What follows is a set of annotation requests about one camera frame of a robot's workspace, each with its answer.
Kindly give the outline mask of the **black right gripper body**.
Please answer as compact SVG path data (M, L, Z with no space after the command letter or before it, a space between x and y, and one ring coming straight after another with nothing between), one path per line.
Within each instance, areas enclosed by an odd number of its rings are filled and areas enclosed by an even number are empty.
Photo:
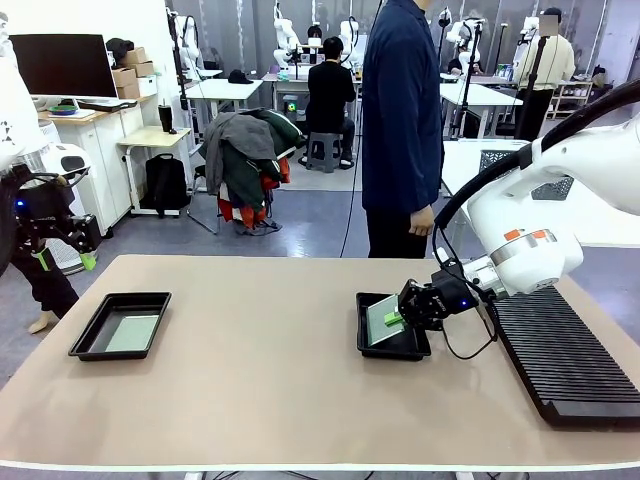
M475 307L475 296L464 280L445 270L431 275L428 284L415 284L412 299L412 323L434 330L438 321Z

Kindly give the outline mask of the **person's right hand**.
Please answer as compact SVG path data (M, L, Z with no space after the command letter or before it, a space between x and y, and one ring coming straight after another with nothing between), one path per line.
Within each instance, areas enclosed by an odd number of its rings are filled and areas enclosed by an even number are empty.
M434 213L430 205L410 215L409 233L412 235L427 237L434 227Z

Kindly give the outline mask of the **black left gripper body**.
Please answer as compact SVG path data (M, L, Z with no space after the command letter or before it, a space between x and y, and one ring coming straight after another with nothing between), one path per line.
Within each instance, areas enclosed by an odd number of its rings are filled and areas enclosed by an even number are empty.
M67 181L57 174L34 174L16 198L18 226L29 235L71 235L75 200Z

